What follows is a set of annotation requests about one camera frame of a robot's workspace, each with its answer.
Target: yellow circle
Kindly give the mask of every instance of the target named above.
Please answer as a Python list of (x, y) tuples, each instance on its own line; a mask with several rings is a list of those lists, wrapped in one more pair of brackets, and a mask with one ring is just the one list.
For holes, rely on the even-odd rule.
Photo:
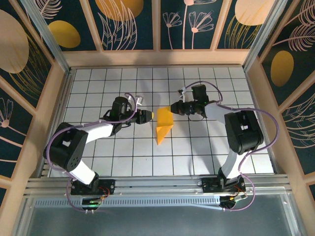
[(53, 21), (48, 25), (48, 28), (62, 47), (75, 48), (81, 42), (79, 32), (66, 21)]
[(264, 23), (274, 0), (237, 0), (235, 17), (246, 26), (258, 26)]
[(293, 56), (287, 51), (278, 52), (271, 63), (271, 80), (281, 87), (290, 79), (294, 68)]
[(114, 21), (122, 21), (123, 7), (130, 9), (134, 18), (140, 15), (143, 9), (143, 0), (95, 0), (100, 11), (108, 18)]
[(20, 23), (0, 10), (0, 68), (9, 73), (21, 72), (29, 59), (29, 42)]

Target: white grid floor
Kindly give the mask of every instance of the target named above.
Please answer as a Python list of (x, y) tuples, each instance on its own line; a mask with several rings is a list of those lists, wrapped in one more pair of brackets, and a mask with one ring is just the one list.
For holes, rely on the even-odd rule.
[[(154, 113), (179, 100), (177, 90), (195, 81), (209, 81), (223, 94), (223, 105), (253, 107), (241, 67), (115, 68), (76, 71), (64, 121), (92, 122), (102, 117), (117, 96), (130, 92), (144, 97), (140, 109)], [(219, 95), (209, 85), (210, 100)], [(192, 93), (187, 92), (188, 100)], [(217, 174), (229, 152), (223, 124), (201, 116), (174, 115), (174, 126), (160, 146), (155, 137), (156, 118), (132, 125), (115, 137), (88, 143), (83, 161), (100, 176), (169, 176)], [(267, 151), (254, 154), (243, 166), (247, 174), (273, 173)], [(52, 171), (51, 177), (63, 176)]]

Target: yellow object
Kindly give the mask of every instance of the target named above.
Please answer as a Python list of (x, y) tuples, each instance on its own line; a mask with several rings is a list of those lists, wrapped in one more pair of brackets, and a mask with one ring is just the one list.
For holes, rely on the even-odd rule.
[(143, 0), (95, 0), (95, 1), (100, 11), (106, 17), (115, 21), (122, 21), (123, 17), (122, 4), (125, 6), (127, 14), (128, 9), (130, 9), (134, 18), (140, 15), (143, 9)]
[(264, 23), (274, 0), (237, 0), (235, 17), (245, 26), (258, 26)]
[(27, 34), (10, 14), (0, 10), (0, 68), (9, 73), (19, 73), (29, 59)]
[(157, 145), (163, 141), (164, 137), (174, 125), (173, 113), (170, 107), (162, 107), (157, 110)]
[(287, 51), (278, 52), (271, 63), (271, 80), (281, 87), (290, 79), (294, 68), (294, 59)]
[(79, 32), (66, 21), (53, 21), (48, 25), (48, 28), (60, 46), (75, 48), (81, 42)]

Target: yellow oval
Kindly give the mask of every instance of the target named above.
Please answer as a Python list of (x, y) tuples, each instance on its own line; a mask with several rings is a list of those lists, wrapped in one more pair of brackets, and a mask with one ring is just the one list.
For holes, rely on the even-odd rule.
[(294, 68), (293, 56), (287, 51), (278, 52), (271, 63), (271, 80), (281, 87), (290, 79)]
[(237, 0), (235, 17), (246, 26), (258, 26), (264, 23), (275, 0)]
[(9, 73), (19, 73), (29, 59), (27, 34), (13, 16), (2, 10), (0, 22), (0, 68)]
[(70, 23), (66, 21), (53, 21), (48, 25), (57, 43), (65, 48), (75, 48), (80, 42), (80, 34)]
[(143, 9), (143, 0), (95, 0), (100, 11), (109, 19), (122, 21), (123, 8), (121, 2), (126, 9), (130, 9), (136, 18)]

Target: flower illustration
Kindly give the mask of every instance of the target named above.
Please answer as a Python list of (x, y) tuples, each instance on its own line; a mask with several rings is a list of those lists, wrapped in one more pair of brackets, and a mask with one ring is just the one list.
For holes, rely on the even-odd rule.
[(171, 41), (171, 35), (169, 33), (169, 28), (175, 27), (175, 26), (180, 26), (183, 24), (183, 22), (180, 21), (180, 16), (178, 15), (178, 12), (176, 12), (176, 13), (172, 12), (169, 15), (167, 12), (165, 12), (165, 13), (163, 13), (163, 19), (164, 19), (164, 22), (166, 24), (167, 31), (168, 31), (169, 45), (171, 46), (171, 49), (173, 49), (172, 41)]
[(212, 22), (211, 14), (212, 12), (209, 12), (209, 13), (200, 12), (196, 18), (195, 11), (192, 13), (189, 13), (189, 23), (190, 23), (191, 32), (192, 32), (192, 40), (191, 40), (192, 49), (193, 49), (193, 40), (194, 40), (195, 33), (213, 30), (214, 25), (211, 24)]
[(198, 4), (208, 4), (208, 3), (213, 3), (216, 0), (184, 0), (184, 3), (187, 6), (192, 6), (194, 4), (198, 5)]
[[(26, 136), (26, 134), (23, 134), (22, 132), (14, 129), (10, 126), (10, 119), (11, 119), (12, 112), (13, 112), (13, 101), (8, 99), (6, 101), (6, 104), (5, 104), (4, 99), (1, 97), (0, 98), (0, 128), (9, 128), (9, 129), (11, 129), (11, 130), (23, 135), (23, 136)], [(22, 147), (21, 144), (18, 144), (12, 140), (6, 139), (5, 137), (2, 137), (2, 136), (0, 136), (0, 140), (3, 140), (9, 144), (15, 145), (15, 146), (20, 147), (20, 148)]]

